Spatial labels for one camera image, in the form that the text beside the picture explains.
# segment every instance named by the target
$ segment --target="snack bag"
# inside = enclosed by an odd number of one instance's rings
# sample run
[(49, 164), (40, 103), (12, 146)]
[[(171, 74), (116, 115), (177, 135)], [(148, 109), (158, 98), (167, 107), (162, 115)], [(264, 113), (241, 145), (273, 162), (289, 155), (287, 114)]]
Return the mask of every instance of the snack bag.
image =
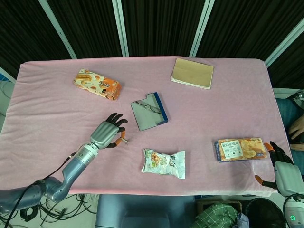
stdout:
[(185, 151), (180, 151), (173, 155), (157, 153), (151, 149), (143, 149), (142, 152), (146, 158), (142, 172), (170, 174), (179, 179), (185, 179)]
[(219, 162), (266, 158), (261, 138), (220, 139), (215, 142)]
[(74, 84), (78, 88), (110, 100), (116, 100), (121, 89), (119, 82), (85, 69), (78, 72)]

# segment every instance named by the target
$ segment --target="black curtain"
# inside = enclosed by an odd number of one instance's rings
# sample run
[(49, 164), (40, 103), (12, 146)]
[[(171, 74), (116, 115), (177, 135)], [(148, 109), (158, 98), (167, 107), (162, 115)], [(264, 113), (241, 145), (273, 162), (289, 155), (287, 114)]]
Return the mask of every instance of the black curtain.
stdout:
[(189, 56), (204, 0), (122, 0), (130, 56)]
[(77, 58), (122, 56), (111, 0), (47, 0)]
[(0, 0), (0, 67), (17, 78), (20, 64), (70, 55), (37, 0)]
[(216, 0), (196, 56), (265, 61), (303, 17), (303, 0)]
[(273, 87), (304, 89), (304, 33), (270, 65), (268, 71)]

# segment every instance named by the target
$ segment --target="white label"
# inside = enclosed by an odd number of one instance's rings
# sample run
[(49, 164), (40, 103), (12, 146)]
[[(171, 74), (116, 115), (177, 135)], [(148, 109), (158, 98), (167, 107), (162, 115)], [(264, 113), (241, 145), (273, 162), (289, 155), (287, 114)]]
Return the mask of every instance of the white label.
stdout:
[(236, 158), (243, 156), (243, 150), (238, 140), (221, 143), (225, 158)]

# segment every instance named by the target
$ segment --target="table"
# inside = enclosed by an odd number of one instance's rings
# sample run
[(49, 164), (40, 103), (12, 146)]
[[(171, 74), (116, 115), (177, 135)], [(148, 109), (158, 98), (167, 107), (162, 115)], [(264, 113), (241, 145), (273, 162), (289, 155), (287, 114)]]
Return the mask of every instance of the table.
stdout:
[[(127, 146), (105, 149), (86, 168), (70, 193), (146, 195), (269, 196), (258, 174), (274, 180), (270, 158), (218, 163), (213, 143), (220, 138), (262, 137), (290, 156), (267, 68), (258, 59), (193, 58), (214, 66), (210, 90), (170, 81), (176, 57), (122, 57), (27, 62), (18, 79), (0, 135), (1, 189), (27, 186), (53, 170), (114, 112), (123, 113)], [(85, 68), (122, 84), (110, 101), (77, 88)], [(138, 130), (130, 103), (158, 92), (169, 122)], [(142, 148), (186, 151), (186, 179), (141, 173)], [(61, 172), (55, 174), (62, 180)]]

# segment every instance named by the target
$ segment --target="cracker box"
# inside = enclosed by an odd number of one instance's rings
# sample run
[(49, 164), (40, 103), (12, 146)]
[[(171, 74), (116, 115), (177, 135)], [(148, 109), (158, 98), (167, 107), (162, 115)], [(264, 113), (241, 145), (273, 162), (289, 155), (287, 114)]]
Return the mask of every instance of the cracker box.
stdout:
[(267, 157), (261, 138), (220, 139), (214, 145), (219, 162), (235, 162)]
[(119, 82), (85, 69), (79, 71), (74, 79), (74, 84), (78, 88), (110, 100), (116, 100), (121, 90)]

